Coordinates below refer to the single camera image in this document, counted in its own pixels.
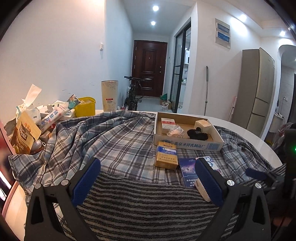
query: plaid cloth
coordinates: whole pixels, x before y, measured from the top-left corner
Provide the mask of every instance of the plaid cloth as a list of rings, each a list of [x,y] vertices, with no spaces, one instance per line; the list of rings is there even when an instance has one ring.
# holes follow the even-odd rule
[[[37,183],[51,186],[71,179],[93,156],[107,173],[150,183],[182,185],[179,168],[171,171],[154,166],[154,123],[154,114],[116,111],[57,124],[42,152],[9,158],[15,179],[27,195],[27,204]],[[216,128],[225,141],[220,152],[177,149],[178,157],[211,156],[223,176],[236,183],[249,179],[244,173],[248,167],[259,171],[272,169],[245,139],[225,128]]]

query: barcode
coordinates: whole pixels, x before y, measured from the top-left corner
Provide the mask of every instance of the barcode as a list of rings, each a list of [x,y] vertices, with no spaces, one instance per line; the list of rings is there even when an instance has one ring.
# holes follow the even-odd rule
[[[217,150],[218,147],[219,147],[219,144],[209,143],[206,147],[206,150]]]

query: cylindrical beige bin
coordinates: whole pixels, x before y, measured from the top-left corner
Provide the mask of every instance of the cylindrical beige bin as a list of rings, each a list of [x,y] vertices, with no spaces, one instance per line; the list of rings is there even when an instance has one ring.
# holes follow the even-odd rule
[[[102,81],[102,100],[104,111],[116,111],[117,108],[117,80]]]

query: silver screw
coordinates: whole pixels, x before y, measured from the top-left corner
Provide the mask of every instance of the silver screw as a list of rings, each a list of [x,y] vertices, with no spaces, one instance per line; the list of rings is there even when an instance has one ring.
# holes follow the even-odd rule
[[[36,189],[41,188],[41,184],[40,184],[40,183],[37,183],[37,184],[35,185],[35,188],[36,188]]]
[[[61,181],[62,186],[67,186],[69,181],[67,179]]]
[[[227,184],[228,184],[229,186],[233,186],[233,185],[234,185],[234,181],[233,181],[233,180],[228,180],[228,181],[227,181]]]
[[[259,188],[261,188],[261,184],[260,183],[255,183],[255,187],[259,189]]]

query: brown wooden door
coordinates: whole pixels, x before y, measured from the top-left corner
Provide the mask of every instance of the brown wooden door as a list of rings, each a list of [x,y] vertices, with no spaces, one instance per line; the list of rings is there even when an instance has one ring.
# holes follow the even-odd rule
[[[141,83],[137,95],[159,97],[163,93],[165,59],[168,43],[135,40],[132,76],[150,80]]]

